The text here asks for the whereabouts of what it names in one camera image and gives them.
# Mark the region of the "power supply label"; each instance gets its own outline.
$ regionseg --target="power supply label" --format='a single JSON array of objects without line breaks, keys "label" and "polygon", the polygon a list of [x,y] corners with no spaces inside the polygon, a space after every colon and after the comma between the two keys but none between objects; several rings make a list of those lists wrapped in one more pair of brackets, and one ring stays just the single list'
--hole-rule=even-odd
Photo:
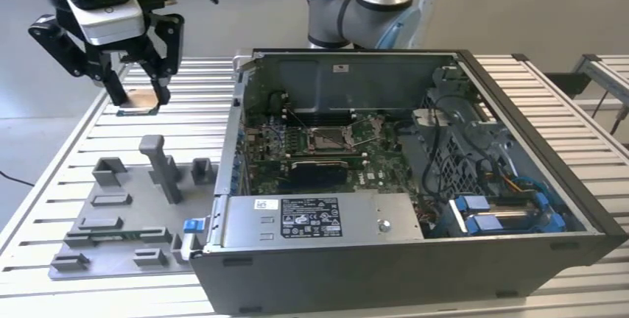
[{"label": "power supply label", "polygon": [[281,212],[285,238],[344,236],[338,198],[282,199]]}]

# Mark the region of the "yellow wire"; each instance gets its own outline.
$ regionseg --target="yellow wire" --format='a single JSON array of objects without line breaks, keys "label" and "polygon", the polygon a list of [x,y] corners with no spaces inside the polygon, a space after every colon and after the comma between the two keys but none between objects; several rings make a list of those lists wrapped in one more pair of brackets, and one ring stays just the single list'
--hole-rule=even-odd
[{"label": "yellow wire", "polygon": [[519,187],[517,184],[515,184],[515,183],[512,182],[512,180],[507,178],[507,176],[503,176],[503,178],[507,180],[507,182],[509,183],[509,185],[511,185],[517,191],[524,191],[524,190],[521,189],[521,187]]}]

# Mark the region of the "slotted table surface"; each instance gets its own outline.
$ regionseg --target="slotted table surface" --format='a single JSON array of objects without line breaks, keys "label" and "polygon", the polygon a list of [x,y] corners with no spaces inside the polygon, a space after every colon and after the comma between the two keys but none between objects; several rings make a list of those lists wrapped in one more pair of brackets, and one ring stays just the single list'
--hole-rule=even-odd
[{"label": "slotted table surface", "polygon": [[[629,231],[629,154],[531,62],[477,56],[524,115],[617,222]],[[125,83],[151,88],[145,72]],[[91,190],[91,167],[118,156],[147,164],[145,134],[166,136],[178,162],[218,161],[233,94],[232,58],[185,59],[173,99],[157,116],[118,118],[102,93],[0,234],[0,315],[9,317],[221,317],[193,273],[53,281],[49,263]],[[276,317],[607,317],[629,315],[629,244],[596,265],[564,270],[527,299],[290,314]]]}]

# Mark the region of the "screw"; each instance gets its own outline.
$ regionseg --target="screw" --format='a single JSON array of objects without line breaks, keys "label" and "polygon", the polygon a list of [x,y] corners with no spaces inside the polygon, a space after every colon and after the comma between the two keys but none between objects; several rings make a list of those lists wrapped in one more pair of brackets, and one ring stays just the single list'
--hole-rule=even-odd
[{"label": "screw", "polygon": [[378,220],[378,229],[381,232],[389,232],[392,230],[392,222],[388,220]]}]

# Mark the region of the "motherboard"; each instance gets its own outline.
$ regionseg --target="motherboard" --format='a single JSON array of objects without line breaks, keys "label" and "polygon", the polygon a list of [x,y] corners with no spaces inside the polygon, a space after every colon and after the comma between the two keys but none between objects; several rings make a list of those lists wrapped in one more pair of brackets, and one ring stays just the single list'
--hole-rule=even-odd
[{"label": "motherboard", "polygon": [[253,195],[370,190],[408,193],[419,202],[420,185],[397,138],[409,121],[369,112],[350,113],[348,122],[309,126],[289,112],[248,128]]}]

